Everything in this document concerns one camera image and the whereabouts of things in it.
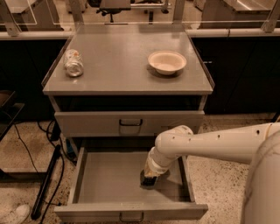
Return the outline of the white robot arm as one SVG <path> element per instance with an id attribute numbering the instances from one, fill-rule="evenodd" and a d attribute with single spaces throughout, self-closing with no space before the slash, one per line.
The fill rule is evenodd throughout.
<path id="1" fill-rule="evenodd" d="M 182 156 L 248 164 L 240 224 L 280 224 L 279 122 L 202 134 L 185 125 L 164 131 L 148 153 L 141 185 L 154 186 Z"/>

